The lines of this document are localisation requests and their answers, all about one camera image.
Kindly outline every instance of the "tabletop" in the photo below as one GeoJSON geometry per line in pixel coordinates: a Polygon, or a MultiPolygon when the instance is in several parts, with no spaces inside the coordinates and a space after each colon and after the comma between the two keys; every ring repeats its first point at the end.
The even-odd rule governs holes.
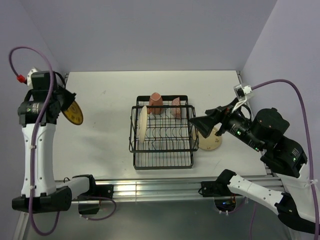
{"type": "Polygon", "coordinates": [[[135,170],[129,152],[130,116],[137,96],[154,92],[187,95],[197,116],[229,104],[239,84],[236,71],[71,72],[67,89],[76,93],[84,121],[71,124],[59,116],[53,143],[56,180],[81,174],[96,179],[217,177],[224,169],[243,176],[266,175],[260,154],[229,133],[217,149],[194,152],[190,169],[135,170]]]}

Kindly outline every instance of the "black wire dish rack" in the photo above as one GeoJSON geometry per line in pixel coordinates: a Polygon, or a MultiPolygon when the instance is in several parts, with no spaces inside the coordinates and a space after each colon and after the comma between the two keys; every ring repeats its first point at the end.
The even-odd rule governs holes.
{"type": "Polygon", "coordinates": [[[161,96],[163,105],[148,106],[150,96],[138,96],[136,106],[131,109],[129,150],[133,153],[133,166],[136,170],[190,169],[194,165],[193,152],[199,148],[198,131],[190,123],[196,116],[195,108],[188,104],[186,95],[161,96]],[[180,98],[180,105],[172,101],[180,98]],[[161,114],[151,111],[147,115],[144,142],[138,138],[138,122],[142,108],[161,108],[161,114]],[[171,112],[179,108],[181,118],[171,112]]]}

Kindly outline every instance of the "purple wall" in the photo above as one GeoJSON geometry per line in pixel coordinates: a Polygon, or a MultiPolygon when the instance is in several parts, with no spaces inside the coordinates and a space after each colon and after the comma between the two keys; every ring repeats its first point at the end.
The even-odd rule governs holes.
{"type": "Polygon", "coordinates": [[[20,0],[68,71],[241,70],[276,0],[20,0]]]}
{"type": "MultiPolygon", "coordinates": [[[[18,0],[0,1],[0,32],[0,235],[9,240],[19,216],[18,211],[12,210],[11,200],[20,195],[25,174],[25,148],[17,110],[28,89],[12,73],[8,53],[13,47],[28,45],[45,53],[55,69],[58,64],[18,0]]],[[[15,52],[13,62],[23,75],[33,66],[47,69],[42,59],[28,50],[15,52]]]]}
{"type": "MultiPolygon", "coordinates": [[[[319,9],[318,0],[278,0],[242,71],[244,82],[251,85],[284,78],[298,86],[307,111],[316,178],[320,178],[319,9]]],[[[290,122],[286,135],[300,142],[307,152],[301,108],[293,89],[275,83],[255,94],[251,100],[255,112],[277,108],[290,122]]]]}

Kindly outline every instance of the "plate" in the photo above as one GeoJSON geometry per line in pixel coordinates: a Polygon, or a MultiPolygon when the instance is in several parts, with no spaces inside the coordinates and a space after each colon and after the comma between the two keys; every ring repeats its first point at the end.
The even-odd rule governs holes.
{"type": "MultiPolygon", "coordinates": [[[[195,140],[195,128],[193,128],[193,139],[195,140]]],[[[207,138],[204,138],[200,133],[199,134],[199,148],[203,150],[215,150],[217,147],[219,147],[222,143],[222,136],[216,136],[215,133],[218,131],[217,128],[213,128],[210,136],[207,138]]]]}
{"type": "Polygon", "coordinates": [[[73,123],[74,125],[81,125],[84,122],[84,115],[76,101],[73,101],[70,107],[63,111],[62,114],[70,123],[73,123]]]}
{"type": "Polygon", "coordinates": [[[141,144],[144,143],[146,138],[147,119],[148,119],[148,110],[147,110],[147,106],[144,106],[138,118],[138,138],[141,144]]]}

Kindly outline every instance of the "purple cable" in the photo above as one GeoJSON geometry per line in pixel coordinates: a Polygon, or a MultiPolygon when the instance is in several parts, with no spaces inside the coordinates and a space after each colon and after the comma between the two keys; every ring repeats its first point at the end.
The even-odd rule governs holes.
{"type": "MultiPolygon", "coordinates": [[[[12,71],[14,72],[14,74],[16,76],[18,76],[18,73],[17,73],[17,71],[15,70],[15,68],[13,66],[12,54],[14,53],[14,51],[16,51],[18,49],[29,49],[29,50],[32,50],[32,51],[36,52],[37,54],[39,54],[43,58],[45,63],[47,64],[47,66],[49,68],[49,73],[50,73],[49,91],[48,91],[48,94],[47,94],[47,96],[45,98],[45,101],[43,103],[43,107],[42,107],[42,109],[41,109],[41,111],[39,113],[39,116],[37,117],[37,119],[35,121],[34,128],[33,128],[33,131],[32,131],[31,146],[35,146],[36,145],[36,139],[37,139],[37,133],[38,133],[38,129],[39,129],[39,123],[40,123],[40,121],[41,121],[41,119],[42,119],[42,117],[43,117],[43,115],[45,113],[45,110],[46,110],[46,108],[48,106],[50,97],[51,97],[53,89],[54,89],[54,71],[52,69],[52,66],[51,66],[49,60],[46,58],[46,56],[42,52],[40,52],[38,50],[35,50],[35,49],[33,49],[32,47],[29,47],[29,46],[17,46],[15,48],[13,48],[9,53],[10,67],[11,67],[12,71]]],[[[58,224],[58,219],[59,219],[60,212],[57,212],[53,228],[50,231],[42,232],[37,228],[35,220],[34,220],[34,215],[33,215],[33,200],[34,200],[34,196],[35,196],[35,189],[33,188],[33,186],[35,185],[35,154],[36,154],[35,152],[36,152],[36,149],[35,148],[31,148],[30,152],[31,152],[30,153],[30,187],[32,187],[32,188],[30,190],[29,207],[28,207],[29,219],[30,219],[30,222],[31,222],[31,226],[33,227],[34,231],[37,234],[39,234],[41,236],[48,236],[48,235],[52,234],[54,232],[54,230],[56,229],[57,224],[58,224]]]]}
{"type": "Polygon", "coordinates": [[[81,215],[81,217],[84,218],[84,219],[91,220],[91,221],[105,220],[105,219],[110,218],[110,217],[115,213],[115,211],[116,211],[116,209],[117,209],[117,204],[116,204],[116,202],[115,202],[114,200],[112,200],[111,198],[102,197],[102,196],[86,196],[86,198],[88,198],[88,199],[96,199],[96,200],[107,200],[107,201],[110,201],[110,202],[113,203],[114,208],[113,208],[112,212],[111,212],[109,215],[107,215],[107,216],[104,216],[104,217],[101,217],[101,218],[92,218],[92,217],[88,217],[88,216],[81,215]]]}
{"type": "Polygon", "coordinates": [[[253,212],[252,212],[252,217],[251,217],[251,222],[250,222],[250,228],[249,228],[249,239],[252,240],[252,226],[254,224],[254,219],[256,215],[256,210],[257,210],[257,204],[254,203],[253,205],[253,212]]]}
{"type": "MultiPolygon", "coordinates": [[[[289,84],[293,89],[295,90],[296,94],[298,95],[301,110],[302,110],[302,116],[303,116],[303,122],[304,122],[304,128],[305,128],[305,135],[306,135],[306,143],[308,148],[308,154],[309,154],[309,171],[310,171],[310,181],[314,180],[314,160],[312,156],[312,147],[311,147],[311,140],[310,140],[310,133],[309,133],[309,125],[307,121],[307,113],[304,101],[302,99],[301,93],[298,90],[297,86],[293,84],[293,82],[286,80],[286,79],[275,79],[266,81],[264,83],[258,84],[256,86],[252,87],[252,90],[261,88],[263,86],[273,84],[273,83],[286,83],[289,84]]],[[[316,188],[314,184],[311,184],[311,191],[312,191],[312,197],[313,197],[313,203],[314,203],[314,212],[315,212],[315,230],[314,230],[314,239],[318,240],[319,236],[319,207],[318,207],[318,198],[316,193],[316,188]]]]}

